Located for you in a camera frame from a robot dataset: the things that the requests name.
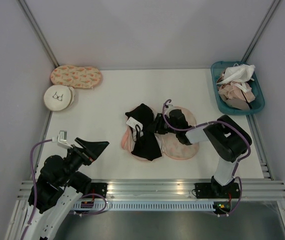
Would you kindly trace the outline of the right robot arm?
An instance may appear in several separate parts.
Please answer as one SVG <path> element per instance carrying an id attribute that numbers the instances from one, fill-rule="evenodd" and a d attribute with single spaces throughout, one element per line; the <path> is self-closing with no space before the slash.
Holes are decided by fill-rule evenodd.
<path id="1" fill-rule="evenodd" d="M 191 126 L 180 109 L 158 113 L 147 130 L 165 135 L 174 134 L 186 146 L 210 142 L 219 156 L 217 169 L 209 182 L 195 183 L 197 199 L 239 199 L 241 184 L 235 181 L 239 162 L 251 154 L 251 137 L 229 116 Z"/>

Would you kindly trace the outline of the floral mesh laundry bag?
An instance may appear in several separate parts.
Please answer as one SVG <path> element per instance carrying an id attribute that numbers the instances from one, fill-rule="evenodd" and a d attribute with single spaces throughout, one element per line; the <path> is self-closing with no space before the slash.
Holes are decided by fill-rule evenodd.
<path id="1" fill-rule="evenodd" d="M 154 111 L 154 109 L 152 110 L 154 113 L 155 121 L 157 114 L 161 112 L 157 113 L 156 111 Z M 190 143 L 186 137 L 186 133 L 182 131 L 183 129 L 191 128 L 197 123 L 194 115 L 186 108 L 175 107 L 172 111 L 170 111 L 170 113 L 163 115 L 163 119 L 166 124 L 172 129 L 172 133 L 154 133 L 157 139 L 160 141 L 159 145 L 162 151 L 162 156 L 166 155 L 167 157 L 174 160 L 188 160 L 194 157 L 199 150 L 199 145 L 197 143 Z M 131 142 L 131 132 L 129 127 L 127 126 L 127 130 L 121 140 L 121 147 L 124 150 L 130 152 Z M 134 157 L 142 161 L 148 161 L 140 157 Z"/>

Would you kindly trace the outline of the black bra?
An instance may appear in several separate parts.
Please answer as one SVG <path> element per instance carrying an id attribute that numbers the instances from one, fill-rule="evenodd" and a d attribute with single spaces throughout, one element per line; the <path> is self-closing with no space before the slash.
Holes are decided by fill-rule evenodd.
<path id="1" fill-rule="evenodd" d="M 144 103 L 126 112 L 126 125 L 131 133 L 130 153 L 133 156 L 153 161 L 162 157 L 160 141 L 148 127 L 154 122 L 153 110 Z"/>

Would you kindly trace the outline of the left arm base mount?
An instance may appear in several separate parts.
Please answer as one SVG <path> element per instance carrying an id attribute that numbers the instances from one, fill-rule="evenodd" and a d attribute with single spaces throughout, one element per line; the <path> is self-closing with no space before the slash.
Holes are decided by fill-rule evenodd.
<path id="1" fill-rule="evenodd" d="M 91 182 L 85 187 L 84 195 L 87 194 L 98 194 L 104 198 L 107 195 L 108 184 L 106 182 Z"/>

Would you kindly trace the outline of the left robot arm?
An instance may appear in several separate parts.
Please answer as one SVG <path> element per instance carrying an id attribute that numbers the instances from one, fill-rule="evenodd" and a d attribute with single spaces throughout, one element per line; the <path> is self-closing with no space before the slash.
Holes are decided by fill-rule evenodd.
<path id="1" fill-rule="evenodd" d="M 36 143 L 57 143 L 67 150 L 66 157 L 49 156 L 38 177 L 32 176 L 32 188 L 28 198 L 26 218 L 20 232 L 21 240 L 52 240 L 69 213 L 74 215 L 98 215 L 108 206 L 106 195 L 92 189 L 92 180 L 81 173 L 81 166 L 90 166 L 110 144 L 108 141 L 85 141 L 75 138 L 76 144 L 68 144 L 65 137 L 57 136 Z M 98 211 L 75 211 L 73 206 L 81 199 L 92 198 L 86 204 L 92 208 L 94 199 L 103 200 Z"/>

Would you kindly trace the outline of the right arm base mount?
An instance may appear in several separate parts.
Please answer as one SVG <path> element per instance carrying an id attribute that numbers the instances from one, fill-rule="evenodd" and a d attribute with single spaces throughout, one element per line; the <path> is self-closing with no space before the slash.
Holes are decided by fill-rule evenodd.
<path id="1" fill-rule="evenodd" d="M 194 184 L 194 192 L 197 199 L 229 200 L 240 197 L 240 186 L 232 182 L 226 186 L 212 184 L 210 182 L 198 182 Z"/>

